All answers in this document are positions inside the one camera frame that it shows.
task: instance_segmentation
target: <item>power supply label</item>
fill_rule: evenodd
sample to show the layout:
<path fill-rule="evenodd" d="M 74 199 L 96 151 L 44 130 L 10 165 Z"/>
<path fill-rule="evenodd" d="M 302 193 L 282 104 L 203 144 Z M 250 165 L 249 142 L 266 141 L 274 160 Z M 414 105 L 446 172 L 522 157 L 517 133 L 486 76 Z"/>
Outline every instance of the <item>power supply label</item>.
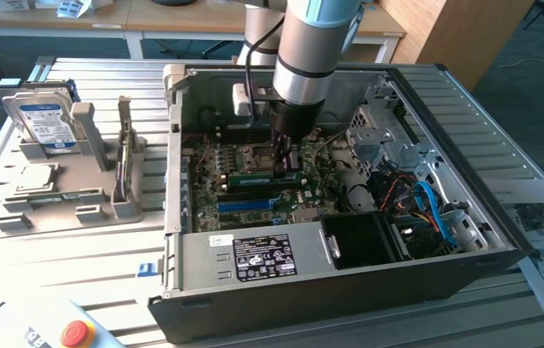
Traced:
<path fill-rule="evenodd" d="M 290 236 L 286 234 L 234 239 L 234 251 L 241 281 L 259 281 L 298 274 Z"/>
<path fill-rule="evenodd" d="M 59 104 L 20 105 L 28 128 L 38 142 L 52 149 L 66 149 L 76 143 L 70 124 L 62 120 L 64 114 Z"/>

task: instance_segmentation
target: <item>slotted aluminum surface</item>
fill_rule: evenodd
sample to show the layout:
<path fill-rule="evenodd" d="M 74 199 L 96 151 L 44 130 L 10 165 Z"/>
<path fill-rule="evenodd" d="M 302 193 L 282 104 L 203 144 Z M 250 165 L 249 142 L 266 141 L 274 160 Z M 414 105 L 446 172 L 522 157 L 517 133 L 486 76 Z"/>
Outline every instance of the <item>slotted aluminum surface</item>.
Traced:
<path fill-rule="evenodd" d="M 134 97 L 135 127 L 156 146 L 150 155 L 155 165 L 166 165 L 162 75 L 167 63 L 59 59 L 50 74 L 50 78 L 76 79 L 83 101 L 96 105 L 104 134 L 116 130 L 116 114 L 108 111 L 115 110 L 119 95 Z M 498 178 L 541 175 L 446 73 L 433 66 L 402 66 L 401 70 L 479 173 Z M 2 140 L 10 132 L 4 129 Z M 147 179 L 150 189 L 163 189 L 162 176 Z M 155 195 L 162 204 L 163 194 Z M 172 347 L 147 309 L 135 301 L 160 282 L 158 277 L 136 279 L 138 265 L 162 253 L 160 231 L 119 233 L 107 229 L 94 235 L 60 233 L 2 240 L 0 291 L 12 291 L 19 284 L 43 286 L 82 305 L 127 347 Z M 231 343 L 239 347 L 544 347 L 544 314 L 515 268 L 479 279 L 446 300 L 210 339 L 186 347 Z"/>

